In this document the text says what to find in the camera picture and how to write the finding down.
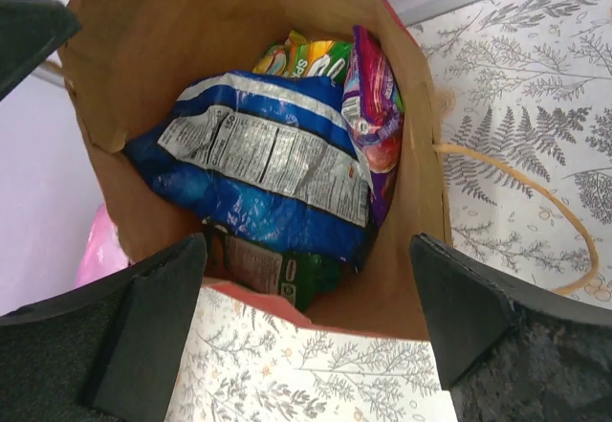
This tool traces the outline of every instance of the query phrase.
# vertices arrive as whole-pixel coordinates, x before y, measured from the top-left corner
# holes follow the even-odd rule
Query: green snack bag
[[[353,44],[342,41],[308,40],[291,32],[284,45],[274,45],[255,65],[253,72],[285,78],[327,76],[343,84]]]
[[[339,263],[328,257],[273,252],[215,228],[207,228],[205,234],[208,273],[257,293],[282,296],[300,312],[316,293],[338,288]]]

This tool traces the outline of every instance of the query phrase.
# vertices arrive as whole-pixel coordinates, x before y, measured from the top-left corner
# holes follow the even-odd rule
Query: paper bag handle
[[[64,77],[64,74],[61,69],[61,65],[57,63],[56,61],[45,60],[40,64],[40,66],[44,68],[45,70],[50,71],[51,73],[60,76],[61,78]]]
[[[541,185],[539,185],[535,181],[529,179],[527,176],[525,176],[523,173],[516,170],[515,168],[512,168],[504,164],[503,162],[498,161],[497,159],[494,159],[493,157],[486,156],[484,154],[481,154],[478,151],[474,151],[473,149],[469,149],[465,146],[460,146],[459,144],[435,144],[433,146],[433,149],[436,152],[439,152],[442,154],[459,154],[462,156],[468,156],[477,161],[481,161],[481,162],[484,162],[484,163],[487,163],[494,167],[499,168],[503,172],[512,176],[514,179],[520,181],[525,186],[528,186],[529,188],[536,190],[537,192],[542,194],[544,197],[546,197],[548,200],[553,202],[553,204],[555,204],[555,206],[563,214],[563,216],[565,216],[567,220],[572,224],[572,226],[576,228],[576,230],[579,232],[579,234],[584,239],[584,242],[586,243],[586,248],[589,251],[589,259],[591,262],[591,268],[586,274],[584,274],[578,280],[568,285],[559,286],[555,290],[552,290],[553,293],[556,293],[562,296],[571,295],[572,293],[579,290],[580,288],[583,288],[600,271],[600,257],[597,253],[597,248],[595,247],[595,242],[593,241],[593,238],[591,237],[589,232],[586,230],[586,228],[582,225],[580,220],[577,219],[576,216],[567,207],[565,207],[565,205],[560,200],[558,200],[549,190],[543,188]]]

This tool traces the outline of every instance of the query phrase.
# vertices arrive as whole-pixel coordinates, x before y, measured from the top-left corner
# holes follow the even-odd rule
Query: white patterned paper
[[[302,329],[205,287],[166,422],[456,422],[428,342]]]
[[[572,298],[612,308],[612,0],[486,0],[410,31],[429,58],[443,138],[518,168],[595,239]],[[546,289],[589,267],[555,206],[494,167],[445,163],[454,246]]]

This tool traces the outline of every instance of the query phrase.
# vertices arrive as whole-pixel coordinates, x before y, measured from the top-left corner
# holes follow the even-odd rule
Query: blue snack bag
[[[204,223],[360,266],[369,189],[341,105],[328,77],[225,73],[185,89],[124,152],[151,189]]]

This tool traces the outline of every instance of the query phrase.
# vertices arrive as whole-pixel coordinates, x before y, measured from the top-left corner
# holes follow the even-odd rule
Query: snack bag
[[[355,45],[344,85],[341,114],[370,188],[372,214],[381,226],[391,206],[402,147],[404,105],[389,62],[364,27],[353,28]]]
[[[253,72],[285,78],[327,76],[343,84],[352,47],[342,41],[309,42],[300,33],[291,31],[285,44],[272,46]]]
[[[203,222],[358,268],[370,242],[368,186],[341,99],[327,77],[225,73],[185,89],[124,152],[152,190]]]
[[[277,253],[214,227],[205,232],[207,274],[257,293],[279,295],[303,312],[316,293],[338,288],[339,263],[321,255]]]

